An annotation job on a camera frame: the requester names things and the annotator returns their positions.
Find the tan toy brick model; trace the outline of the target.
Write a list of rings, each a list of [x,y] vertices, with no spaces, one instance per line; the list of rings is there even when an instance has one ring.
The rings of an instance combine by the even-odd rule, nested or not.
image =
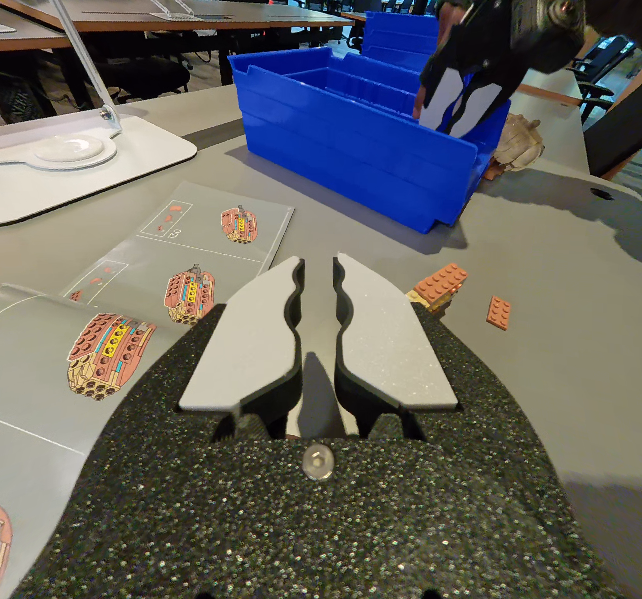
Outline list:
[[[484,178],[490,181],[505,172],[523,170],[536,161],[544,152],[540,124],[540,120],[509,113]]]

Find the clear acrylic sign holder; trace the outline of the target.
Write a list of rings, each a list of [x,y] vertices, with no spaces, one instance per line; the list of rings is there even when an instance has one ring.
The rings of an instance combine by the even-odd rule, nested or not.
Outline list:
[[[187,6],[183,0],[149,0],[153,3],[156,10],[150,11],[149,14],[159,19],[169,21],[196,21],[194,11]]]

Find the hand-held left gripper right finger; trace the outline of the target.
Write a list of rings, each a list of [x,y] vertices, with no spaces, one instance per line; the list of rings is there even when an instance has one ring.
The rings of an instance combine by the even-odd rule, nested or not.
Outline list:
[[[394,411],[453,410],[454,390],[410,300],[343,252],[333,258],[335,386],[355,385]]]

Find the blue plastic parts bin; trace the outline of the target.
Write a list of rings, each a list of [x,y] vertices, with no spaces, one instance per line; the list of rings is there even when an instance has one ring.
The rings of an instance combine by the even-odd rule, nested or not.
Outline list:
[[[417,72],[330,47],[229,62],[249,151],[421,234],[457,221],[509,114],[456,139],[412,119]]]

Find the blue plastic bin stack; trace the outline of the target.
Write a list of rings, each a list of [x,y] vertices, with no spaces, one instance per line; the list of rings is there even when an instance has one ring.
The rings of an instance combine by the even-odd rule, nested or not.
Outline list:
[[[434,16],[368,11],[361,54],[367,58],[420,73],[437,48]]]

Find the brown tan toy brick assembly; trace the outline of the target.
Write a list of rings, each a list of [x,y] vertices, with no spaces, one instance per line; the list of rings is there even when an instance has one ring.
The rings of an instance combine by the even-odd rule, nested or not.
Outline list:
[[[418,282],[406,297],[436,317],[443,315],[468,276],[467,271],[451,263]]]

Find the dark desk side panel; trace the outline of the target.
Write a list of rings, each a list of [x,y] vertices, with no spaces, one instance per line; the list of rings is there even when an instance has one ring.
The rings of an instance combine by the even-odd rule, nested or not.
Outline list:
[[[620,100],[583,133],[590,175],[611,172],[641,150],[641,88]]]

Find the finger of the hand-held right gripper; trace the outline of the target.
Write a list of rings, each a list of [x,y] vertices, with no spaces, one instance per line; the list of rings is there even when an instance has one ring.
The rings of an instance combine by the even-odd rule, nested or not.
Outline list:
[[[450,97],[454,100],[451,108],[450,136],[462,138],[484,119],[501,95],[503,87],[496,83],[484,86],[461,82],[450,83]]]
[[[470,110],[463,91],[464,82],[459,71],[446,68],[428,105],[422,108],[420,126],[443,133],[468,133]]]

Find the wooden edged office table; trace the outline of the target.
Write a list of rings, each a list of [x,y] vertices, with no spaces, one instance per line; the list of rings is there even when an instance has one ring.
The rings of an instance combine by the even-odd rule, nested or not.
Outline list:
[[[336,30],[353,26],[345,17],[292,5],[223,0],[180,0],[171,18],[152,0],[60,0],[81,35],[214,31],[215,46],[231,54],[324,44]]]

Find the toy brick instruction booklet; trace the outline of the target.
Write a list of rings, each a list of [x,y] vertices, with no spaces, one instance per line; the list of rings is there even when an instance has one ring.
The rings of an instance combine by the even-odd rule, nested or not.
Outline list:
[[[182,183],[58,295],[1,285],[1,597],[48,542],[142,375],[270,268],[292,206]]]

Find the black office chair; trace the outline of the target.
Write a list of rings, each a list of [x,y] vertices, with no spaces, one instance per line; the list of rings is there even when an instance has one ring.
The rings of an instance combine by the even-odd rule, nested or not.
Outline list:
[[[567,70],[573,73],[580,90],[580,118],[585,124],[595,109],[608,111],[614,104],[614,91],[600,81],[634,55],[636,45],[619,35],[593,47],[584,58],[574,58]]]
[[[165,93],[188,92],[189,71],[180,63],[163,57],[146,57],[110,62],[94,61],[113,100],[124,104],[130,99],[148,100]]]

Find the brown toy brick plate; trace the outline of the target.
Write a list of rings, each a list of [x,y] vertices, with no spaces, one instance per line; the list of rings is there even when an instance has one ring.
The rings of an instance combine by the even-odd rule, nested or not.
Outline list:
[[[489,302],[486,322],[502,331],[507,331],[511,309],[512,306],[508,301],[494,295]]]

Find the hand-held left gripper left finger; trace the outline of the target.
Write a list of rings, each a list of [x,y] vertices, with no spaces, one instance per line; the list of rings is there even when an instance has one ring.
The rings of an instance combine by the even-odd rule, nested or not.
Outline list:
[[[304,260],[292,256],[227,302],[180,400],[182,411],[240,412],[295,367],[296,324],[286,318]]]

